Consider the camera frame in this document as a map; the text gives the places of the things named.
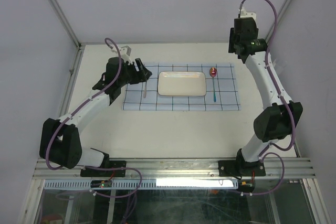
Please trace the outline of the blue checkered cloth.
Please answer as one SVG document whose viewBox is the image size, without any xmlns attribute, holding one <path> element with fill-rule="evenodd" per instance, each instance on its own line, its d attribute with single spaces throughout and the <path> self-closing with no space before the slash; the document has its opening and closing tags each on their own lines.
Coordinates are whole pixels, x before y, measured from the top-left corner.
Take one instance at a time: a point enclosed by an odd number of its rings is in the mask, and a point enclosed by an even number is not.
<svg viewBox="0 0 336 224">
<path fill-rule="evenodd" d="M 235 67 L 232 63 L 166 63 L 146 62 L 152 72 L 144 84 L 127 85 L 122 109 L 125 111 L 238 111 L 241 109 Z M 213 83 L 209 75 L 211 67 L 217 70 L 215 78 L 216 102 L 213 101 Z M 206 78 L 206 94 L 203 97 L 170 97 L 158 94 L 158 77 L 163 71 L 202 72 Z"/>
</svg>

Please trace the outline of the spoon with blue handle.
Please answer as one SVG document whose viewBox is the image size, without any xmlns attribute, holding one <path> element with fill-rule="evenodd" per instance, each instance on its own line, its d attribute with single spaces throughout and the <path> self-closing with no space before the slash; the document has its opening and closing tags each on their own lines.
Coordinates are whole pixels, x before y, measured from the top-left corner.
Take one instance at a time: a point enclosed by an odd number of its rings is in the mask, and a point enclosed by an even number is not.
<svg viewBox="0 0 336 224">
<path fill-rule="evenodd" d="M 217 76 L 217 70 L 215 67 L 210 68 L 209 75 L 212 78 L 213 83 L 213 101 L 216 102 L 215 78 Z"/>
</svg>

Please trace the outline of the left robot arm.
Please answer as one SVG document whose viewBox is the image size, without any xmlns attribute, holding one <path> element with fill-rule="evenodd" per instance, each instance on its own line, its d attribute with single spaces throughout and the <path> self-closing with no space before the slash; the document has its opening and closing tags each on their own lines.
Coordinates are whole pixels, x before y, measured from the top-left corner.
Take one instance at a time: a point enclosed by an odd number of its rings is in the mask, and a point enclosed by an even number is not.
<svg viewBox="0 0 336 224">
<path fill-rule="evenodd" d="M 110 58 L 100 80 L 74 111 L 44 122 L 39 156 L 48 164 L 56 163 L 68 169 L 87 166 L 99 176 L 106 175 L 110 170 L 107 161 L 109 155 L 94 148 L 82 147 L 80 134 L 117 99 L 122 87 L 146 82 L 151 75 L 152 72 L 139 58 L 132 63 L 119 57 Z"/>
</svg>

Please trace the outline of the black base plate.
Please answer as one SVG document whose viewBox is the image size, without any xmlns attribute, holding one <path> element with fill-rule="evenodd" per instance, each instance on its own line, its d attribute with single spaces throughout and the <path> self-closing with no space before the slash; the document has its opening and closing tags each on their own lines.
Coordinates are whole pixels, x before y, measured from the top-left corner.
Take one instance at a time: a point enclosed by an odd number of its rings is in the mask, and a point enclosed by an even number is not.
<svg viewBox="0 0 336 224">
<path fill-rule="evenodd" d="M 264 177 L 266 176 L 264 165 L 261 162 L 245 162 L 238 160 L 218 161 L 220 177 Z"/>
<path fill-rule="evenodd" d="M 108 160 L 102 167 L 86 166 L 81 170 L 81 177 L 104 177 L 113 178 L 125 177 L 125 167 L 127 162 L 124 160 Z"/>
</svg>

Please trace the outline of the left aluminium frame post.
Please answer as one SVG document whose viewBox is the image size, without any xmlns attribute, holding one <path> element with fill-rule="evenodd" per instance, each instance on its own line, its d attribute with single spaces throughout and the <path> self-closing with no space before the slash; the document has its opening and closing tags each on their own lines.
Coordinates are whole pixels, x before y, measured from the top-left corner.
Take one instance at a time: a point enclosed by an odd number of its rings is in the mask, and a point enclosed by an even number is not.
<svg viewBox="0 0 336 224">
<path fill-rule="evenodd" d="M 65 13 L 63 12 L 61 6 L 59 5 L 57 0 L 48 0 L 54 13 L 56 14 L 57 18 L 59 19 L 61 25 L 63 26 L 64 30 L 66 31 L 68 37 L 70 38 L 71 42 L 74 44 L 76 48 L 81 47 L 81 43 L 75 34 L 73 28 L 71 27 Z"/>
</svg>

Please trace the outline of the silver fork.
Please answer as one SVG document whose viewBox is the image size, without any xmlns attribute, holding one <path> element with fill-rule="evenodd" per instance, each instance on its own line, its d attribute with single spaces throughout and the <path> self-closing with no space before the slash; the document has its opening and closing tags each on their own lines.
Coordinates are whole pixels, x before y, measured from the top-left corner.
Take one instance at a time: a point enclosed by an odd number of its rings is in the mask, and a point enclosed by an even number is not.
<svg viewBox="0 0 336 224">
<path fill-rule="evenodd" d="M 144 84 L 144 91 L 143 91 L 143 98 L 146 98 L 146 94 L 147 94 L 147 81 Z"/>
</svg>

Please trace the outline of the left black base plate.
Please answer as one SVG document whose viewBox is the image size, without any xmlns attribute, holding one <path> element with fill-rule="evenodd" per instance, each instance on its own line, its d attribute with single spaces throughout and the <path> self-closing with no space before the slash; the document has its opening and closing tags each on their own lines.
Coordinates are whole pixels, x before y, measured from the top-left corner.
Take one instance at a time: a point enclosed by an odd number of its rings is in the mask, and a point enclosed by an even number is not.
<svg viewBox="0 0 336 224">
<path fill-rule="evenodd" d="M 113 178 L 125 177 L 125 167 L 127 162 L 124 160 L 108 160 L 102 167 L 86 166 L 81 170 L 81 177 L 104 177 Z"/>
</svg>

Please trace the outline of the white rectangular plate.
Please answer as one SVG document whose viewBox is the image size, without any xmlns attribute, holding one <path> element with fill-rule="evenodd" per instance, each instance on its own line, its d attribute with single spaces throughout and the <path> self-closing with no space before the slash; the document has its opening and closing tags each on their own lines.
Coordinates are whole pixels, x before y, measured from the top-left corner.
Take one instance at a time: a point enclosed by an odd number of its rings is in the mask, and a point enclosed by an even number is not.
<svg viewBox="0 0 336 224">
<path fill-rule="evenodd" d="M 157 92 L 170 97 L 203 97 L 206 78 L 202 72 L 163 71 L 158 77 Z"/>
</svg>

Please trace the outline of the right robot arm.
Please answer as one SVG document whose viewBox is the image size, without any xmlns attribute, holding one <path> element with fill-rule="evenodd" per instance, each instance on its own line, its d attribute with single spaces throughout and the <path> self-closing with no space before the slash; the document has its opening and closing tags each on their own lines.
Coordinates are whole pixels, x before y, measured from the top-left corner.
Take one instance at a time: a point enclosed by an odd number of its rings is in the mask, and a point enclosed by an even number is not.
<svg viewBox="0 0 336 224">
<path fill-rule="evenodd" d="M 295 129 L 303 113 L 300 102 L 293 102 L 285 91 L 271 62 L 269 47 L 258 38 L 256 22 L 252 17 L 238 17 L 230 29 L 228 51 L 236 54 L 252 74 L 262 99 L 263 111 L 254 119 L 254 134 L 239 154 L 235 171 L 247 175 L 259 161 L 267 147 L 276 145 Z"/>
</svg>

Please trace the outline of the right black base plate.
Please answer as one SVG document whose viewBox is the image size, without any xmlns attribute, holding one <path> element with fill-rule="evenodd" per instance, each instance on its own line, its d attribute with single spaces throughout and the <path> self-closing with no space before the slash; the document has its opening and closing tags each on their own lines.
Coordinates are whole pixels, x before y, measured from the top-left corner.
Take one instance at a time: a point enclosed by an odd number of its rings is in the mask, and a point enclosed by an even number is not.
<svg viewBox="0 0 336 224">
<path fill-rule="evenodd" d="M 266 176 L 264 165 L 261 162 L 245 162 L 238 160 L 218 161 L 220 177 L 264 177 Z"/>
</svg>

